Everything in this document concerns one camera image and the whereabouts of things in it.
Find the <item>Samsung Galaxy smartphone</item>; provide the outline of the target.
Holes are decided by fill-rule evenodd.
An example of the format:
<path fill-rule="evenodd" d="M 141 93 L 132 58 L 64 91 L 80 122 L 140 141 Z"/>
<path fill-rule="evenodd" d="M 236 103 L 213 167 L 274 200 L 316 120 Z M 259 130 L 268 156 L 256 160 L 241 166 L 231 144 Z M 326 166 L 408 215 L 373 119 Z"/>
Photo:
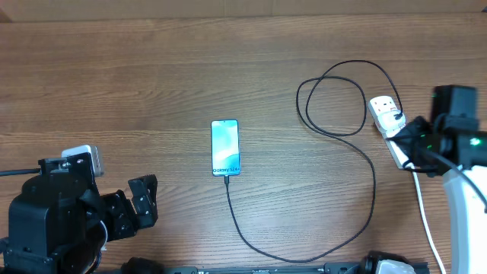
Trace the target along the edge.
<path fill-rule="evenodd" d="M 241 164 L 238 121 L 212 121 L 211 139 L 212 174 L 216 177 L 239 175 Z"/>

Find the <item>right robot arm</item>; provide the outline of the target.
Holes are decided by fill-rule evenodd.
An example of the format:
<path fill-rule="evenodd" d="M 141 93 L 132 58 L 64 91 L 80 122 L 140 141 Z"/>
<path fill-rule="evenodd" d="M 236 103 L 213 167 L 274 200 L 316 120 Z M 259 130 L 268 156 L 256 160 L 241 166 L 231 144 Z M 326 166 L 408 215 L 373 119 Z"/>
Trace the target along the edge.
<path fill-rule="evenodd" d="M 453 273 L 486 272 L 486 133 L 476 110 L 475 88 L 437 86 L 430 118 L 418 116 L 392 137 L 407 171 L 443 180 Z"/>

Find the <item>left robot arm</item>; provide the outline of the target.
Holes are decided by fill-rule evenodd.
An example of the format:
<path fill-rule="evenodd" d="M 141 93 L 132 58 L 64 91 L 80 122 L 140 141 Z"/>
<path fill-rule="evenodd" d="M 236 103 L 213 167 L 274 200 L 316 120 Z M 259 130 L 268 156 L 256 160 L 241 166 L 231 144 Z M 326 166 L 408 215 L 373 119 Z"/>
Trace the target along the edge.
<path fill-rule="evenodd" d="M 8 209 L 3 273 L 93 273 L 106 243 L 134 237 L 158 219 L 153 174 L 129 180 L 127 199 L 122 190 L 100 194 L 102 172 L 90 152 L 38 164 Z"/>

